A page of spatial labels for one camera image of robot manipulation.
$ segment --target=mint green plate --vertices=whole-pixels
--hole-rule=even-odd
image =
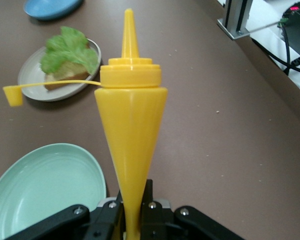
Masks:
[[[40,147],[0,178],[0,240],[74,204],[93,211],[105,197],[103,172],[88,151],[68,143]]]

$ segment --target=mustard bottle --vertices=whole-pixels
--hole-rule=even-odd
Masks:
[[[101,66],[95,99],[111,153],[126,222],[126,240],[140,240],[140,209],[168,90],[161,69],[140,58],[134,13],[124,13],[121,58]]]

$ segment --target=green lettuce leaf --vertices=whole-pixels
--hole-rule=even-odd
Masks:
[[[41,58],[41,70],[55,73],[65,61],[82,64],[89,74],[97,69],[97,53],[87,48],[86,36],[71,27],[62,26],[61,35],[53,36],[46,41],[45,55]]]

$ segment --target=plate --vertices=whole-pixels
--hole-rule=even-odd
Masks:
[[[23,10],[35,19],[49,21],[72,13],[82,2],[83,0],[28,0]]]
[[[93,211],[106,197],[97,160],[68,143],[40,147],[0,178],[0,240],[75,204]]]
[[[101,64],[101,51],[99,46],[92,40],[88,39],[89,46],[98,54],[98,63],[96,71],[89,75],[86,80],[93,80],[99,72]],[[45,81],[45,73],[40,68],[40,60],[46,53],[46,47],[40,48],[22,66],[18,75],[18,84],[43,83]],[[87,84],[68,84],[57,89],[48,91],[43,85],[31,86],[22,88],[22,93],[28,98],[43,101],[53,102],[69,98],[87,87]]]

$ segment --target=table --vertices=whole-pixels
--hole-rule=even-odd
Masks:
[[[108,196],[118,193],[96,87],[15,108],[2,87],[17,83],[60,26],[95,41],[103,64],[119,57],[132,8],[140,56],[161,65],[169,90],[148,176],[154,196],[173,209],[193,206],[247,240],[300,239],[300,91],[249,37],[225,35],[217,1],[86,0],[50,22],[28,17],[23,4],[0,0],[0,176],[36,148],[71,143],[98,160]]]

